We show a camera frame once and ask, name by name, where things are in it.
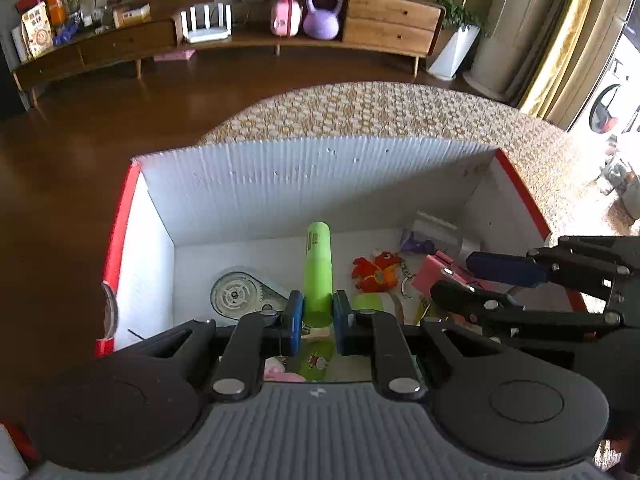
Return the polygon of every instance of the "green foam tube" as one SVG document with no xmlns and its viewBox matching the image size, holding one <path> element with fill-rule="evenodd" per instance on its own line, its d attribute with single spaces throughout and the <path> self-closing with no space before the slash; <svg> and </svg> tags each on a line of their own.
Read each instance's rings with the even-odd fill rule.
<svg viewBox="0 0 640 480">
<path fill-rule="evenodd" d="M 322 328 L 331 325 L 334 284 L 331 263 L 329 226 L 314 222 L 306 230 L 305 295 L 302 320 L 307 326 Z"/>
</svg>

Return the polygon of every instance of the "white flower pot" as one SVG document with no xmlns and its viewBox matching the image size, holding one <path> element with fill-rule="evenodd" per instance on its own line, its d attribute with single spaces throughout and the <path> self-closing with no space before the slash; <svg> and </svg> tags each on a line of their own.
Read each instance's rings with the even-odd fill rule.
<svg viewBox="0 0 640 480">
<path fill-rule="evenodd" d="M 475 25 L 459 28 L 429 67 L 429 74 L 443 81 L 453 81 L 460 63 L 465 59 L 479 32 L 480 29 Z"/>
</svg>

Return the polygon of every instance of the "robotic hand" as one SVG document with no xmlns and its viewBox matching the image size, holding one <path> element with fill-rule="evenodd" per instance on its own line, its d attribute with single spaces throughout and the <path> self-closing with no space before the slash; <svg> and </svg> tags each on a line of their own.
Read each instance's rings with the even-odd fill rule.
<svg viewBox="0 0 640 480">
<path fill-rule="evenodd" d="M 605 479 L 592 463 L 603 436 L 633 439 L 635 470 L 639 255 L 640 238 L 593 237 L 525 258 L 471 254 L 480 278 L 607 301 L 602 314 L 528 311 L 508 294 L 433 286 L 485 336 L 354 312 L 339 290 L 336 346 L 371 357 L 370 383 L 262 382 L 267 357 L 298 349 L 299 292 L 235 327 L 185 323 L 36 393 L 27 429 L 47 461 L 32 478 Z"/>
</svg>

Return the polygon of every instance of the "white wifi router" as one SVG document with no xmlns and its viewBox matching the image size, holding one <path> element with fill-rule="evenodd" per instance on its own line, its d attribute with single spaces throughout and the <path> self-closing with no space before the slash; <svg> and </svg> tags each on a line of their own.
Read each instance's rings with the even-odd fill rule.
<svg viewBox="0 0 640 480">
<path fill-rule="evenodd" d="M 187 23 L 187 12 L 180 13 L 182 19 L 182 35 L 187 43 L 203 43 L 204 41 L 225 40 L 231 35 L 231 5 L 218 4 L 218 26 L 211 27 L 209 6 L 204 6 L 204 28 L 198 28 L 196 23 L 196 8 L 191 7 L 191 30 Z"/>
</svg>

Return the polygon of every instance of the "curtain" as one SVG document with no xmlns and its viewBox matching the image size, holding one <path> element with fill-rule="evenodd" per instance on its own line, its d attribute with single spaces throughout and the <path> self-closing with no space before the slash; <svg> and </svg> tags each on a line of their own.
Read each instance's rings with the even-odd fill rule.
<svg viewBox="0 0 640 480">
<path fill-rule="evenodd" d="M 580 37 L 591 0 L 568 0 L 545 57 L 518 108 L 526 114 L 546 118 Z"/>
<path fill-rule="evenodd" d="M 568 130 L 601 74 L 622 35 L 635 0 L 591 0 L 580 40 L 545 120 Z"/>
<path fill-rule="evenodd" d="M 554 38 L 556 26 L 562 18 L 562 13 L 564 12 L 567 1 L 568 0 L 554 0 L 553 5 L 551 5 L 544 23 L 538 31 L 536 41 L 531 45 L 524 62 L 504 93 L 504 101 L 509 106 L 518 108 L 520 101 L 529 88 L 529 83 L 533 80 L 538 71 L 538 67 L 545 57 L 547 46 L 551 44 Z"/>
</svg>

